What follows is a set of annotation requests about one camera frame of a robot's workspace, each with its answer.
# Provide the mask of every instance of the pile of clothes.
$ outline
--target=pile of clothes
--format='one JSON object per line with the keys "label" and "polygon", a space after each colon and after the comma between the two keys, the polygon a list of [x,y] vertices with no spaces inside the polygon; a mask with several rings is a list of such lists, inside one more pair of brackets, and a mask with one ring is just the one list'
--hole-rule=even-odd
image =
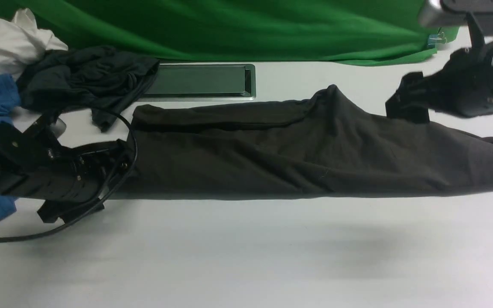
{"label": "pile of clothes", "polygon": [[[158,66],[156,58],[111,46],[68,50],[51,30],[37,29],[31,10],[20,9],[11,21],[0,19],[0,123],[12,124],[14,107],[121,113],[153,84]],[[101,131],[115,120],[92,111]],[[14,198],[0,197],[0,219],[15,211]]]}

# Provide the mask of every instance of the rectangular metal plate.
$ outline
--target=rectangular metal plate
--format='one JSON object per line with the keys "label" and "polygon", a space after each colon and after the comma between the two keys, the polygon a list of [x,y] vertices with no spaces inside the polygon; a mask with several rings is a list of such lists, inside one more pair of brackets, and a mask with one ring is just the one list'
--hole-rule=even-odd
{"label": "rectangular metal plate", "polygon": [[220,101],[256,98],[252,64],[164,64],[140,100]]}

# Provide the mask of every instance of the white cloth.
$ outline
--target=white cloth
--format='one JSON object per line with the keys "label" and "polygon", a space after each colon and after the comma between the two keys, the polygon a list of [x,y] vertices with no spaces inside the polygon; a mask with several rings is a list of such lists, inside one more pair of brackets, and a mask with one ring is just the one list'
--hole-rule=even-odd
{"label": "white cloth", "polygon": [[11,22],[0,19],[0,74],[11,74],[17,80],[27,65],[51,49],[68,47],[51,30],[37,29],[31,10],[16,11]]}

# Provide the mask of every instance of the white table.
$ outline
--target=white table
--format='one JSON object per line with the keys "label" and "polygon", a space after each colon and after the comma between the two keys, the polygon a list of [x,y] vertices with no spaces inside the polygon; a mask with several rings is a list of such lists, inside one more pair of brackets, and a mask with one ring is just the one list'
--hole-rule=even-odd
{"label": "white table", "polygon": [[[257,101],[308,98],[335,83],[358,106],[383,115],[401,76],[435,72],[466,45],[462,29],[422,64],[257,63]],[[34,118],[22,115],[15,124],[25,129]],[[431,118],[493,136],[493,116]],[[63,120],[68,131],[60,140],[68,146],[127,135],[122,124],[99,134],[89,112]],[[37,217],[40,204],[20,199],[0,236],[53,228]],[[0,244],[0,308],[493,308],[493,192],[106,206],[62,234]]]}

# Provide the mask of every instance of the black cloth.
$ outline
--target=black cloth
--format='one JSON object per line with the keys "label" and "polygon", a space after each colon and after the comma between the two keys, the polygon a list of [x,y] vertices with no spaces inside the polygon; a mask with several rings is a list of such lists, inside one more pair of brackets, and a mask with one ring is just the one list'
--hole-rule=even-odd
{"label": "black cloth", "polygon": [[[29,65],[16,81],[22,107],[42,113],[74,103],[121,113],[155,81],[159,60],[111,46],[80,50],[51,50]],[[66,111],[78,109],[69,107]],[[92,110],[92,121],[101,131],[115,117]]]}
{"label": "black cloth", "polygon": [[493,184],[493,138],[303,101],[137,107],[134,193],[436,193]]}

